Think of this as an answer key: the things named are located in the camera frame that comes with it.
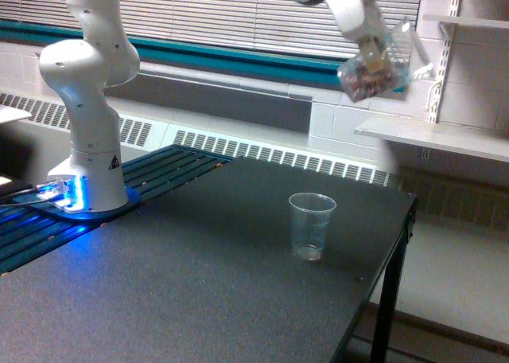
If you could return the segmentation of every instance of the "teal wall trim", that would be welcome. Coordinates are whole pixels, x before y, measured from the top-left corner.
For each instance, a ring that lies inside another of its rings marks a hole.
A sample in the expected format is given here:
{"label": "teal wall trim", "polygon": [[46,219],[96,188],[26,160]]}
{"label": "teal wall trim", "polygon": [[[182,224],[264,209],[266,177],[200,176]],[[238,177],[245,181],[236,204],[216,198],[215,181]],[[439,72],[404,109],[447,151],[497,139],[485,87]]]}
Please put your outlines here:
{"label": "teal wall trim", "polygon": [[[51,25],[18,23],[0,20],[0,41],[15,41],[34,45],[48,45],[63,39],[83,37],[80,30]],[[129,37],[146,61],[163,61],[183,66],[212,68],[292,80],[296,84],[325,84],[339,88],[336,74],[340,60],[260,53],[243,49],[164,41],[144,37]]]}

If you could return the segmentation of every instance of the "table leg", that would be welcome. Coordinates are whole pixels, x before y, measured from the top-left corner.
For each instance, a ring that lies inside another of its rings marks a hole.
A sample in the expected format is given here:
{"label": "table leg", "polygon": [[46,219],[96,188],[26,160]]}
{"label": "table leg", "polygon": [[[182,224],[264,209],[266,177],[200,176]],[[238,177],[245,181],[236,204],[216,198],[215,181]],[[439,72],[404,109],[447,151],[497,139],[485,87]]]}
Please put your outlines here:
{"label": "table leg", "polygon": [[371,363],[383,363],[386,359],[407,243],[408,237],[403,234],[385,270],[375,336],[371,347]]}

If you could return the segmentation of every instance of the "white brick wall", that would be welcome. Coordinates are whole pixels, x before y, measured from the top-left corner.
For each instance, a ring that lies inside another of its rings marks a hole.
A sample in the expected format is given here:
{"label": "white brick wall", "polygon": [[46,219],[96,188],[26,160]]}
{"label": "white brick wall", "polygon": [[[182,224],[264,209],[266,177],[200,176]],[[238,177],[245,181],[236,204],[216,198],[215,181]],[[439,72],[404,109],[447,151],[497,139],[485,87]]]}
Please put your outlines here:
{"label": "white brick wall", "polygon": [[[509,20],[509,0],[464,0],[460,14],[478,18]],[[422,0],[423,14],[447,14],[450,0]],[[438,64],[442,36],[435,21],[419,20],[418,33],[428,53]],[[24,90],[30,94],[54,96],[37,70],[38,47],[0,42],[0,87]],[[405,95],[386,94],[353,103],[345,94],[333,90],[303,87],[296,84],[267,82],[240,76],[202,72],[173,66],[143,63],[145,72],[240,88],[283,97],[301,97],[313,101],[308,145],[317,150],[347,154],[375,162],[428,166],[435,172],[459,174],[453,160],[456,155],[440,154],[440,161],[428,165],[416,158],[416,152],[395,152],[398,145],[354,135],[353,131],[371,115],[405,115],[426,119],[425,102],[432,82],[418,82]],[[445,97],[439,119],[442,122],[509,131],[509,32],[458,28]],[[492,174],[500,174],[502,166],[494,165]]]}

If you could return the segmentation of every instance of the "cable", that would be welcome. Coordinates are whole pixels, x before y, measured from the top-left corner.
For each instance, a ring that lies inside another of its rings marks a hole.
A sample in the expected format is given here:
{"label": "cable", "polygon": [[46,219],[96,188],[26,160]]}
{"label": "cable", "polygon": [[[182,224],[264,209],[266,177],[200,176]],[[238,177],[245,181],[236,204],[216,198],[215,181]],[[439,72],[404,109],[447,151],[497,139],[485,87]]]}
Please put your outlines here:
{"label": "cable", "polygon": [[18,190],[17,192],[9,193],[9,194],[6,194],[6,195],[0,197],[0,201],[13,199],[17,196],[21,196],[22,194],[35,193],[35,192],[37,192],[36,188],[28,188],[28,189]]}
{"label": "cable", "polygon": [[12,204],[2,204],[0,205],[0,208],[7,208],[7,207],[17,207],[17,206],[27,206],[27,205],[34,205],[34,204],[42,204],[45,202],[55,201],[59,200],[61,197],[51,197],[46,200],[36,200],[36,201],[27,201],[27,202],[15,202]]}

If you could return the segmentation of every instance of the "white shelf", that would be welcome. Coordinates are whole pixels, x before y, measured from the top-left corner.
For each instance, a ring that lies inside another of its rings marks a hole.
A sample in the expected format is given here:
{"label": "white shelf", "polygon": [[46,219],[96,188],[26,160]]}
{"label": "white shelf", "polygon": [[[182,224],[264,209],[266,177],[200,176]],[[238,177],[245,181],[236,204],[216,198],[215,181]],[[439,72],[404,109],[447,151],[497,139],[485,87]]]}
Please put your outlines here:
{"label": "white shelf", "polygon": [[486,27],[490,29],[509,29],[509,21],[494,21],[491,19],[450,17],[448,15],[424,14],[425,21],[439,21],[455,25],[470,27]]}
{"label": "white shelf", "polygon": [[495,131],[377,115],[358,126],[356,134],[509,162],[509,135]]}
{"label": "white shelf", "polygon": [[0,124],[13,122],[15,120],[28,119],[30,113],[17,108],[11,108],[0,104]]}

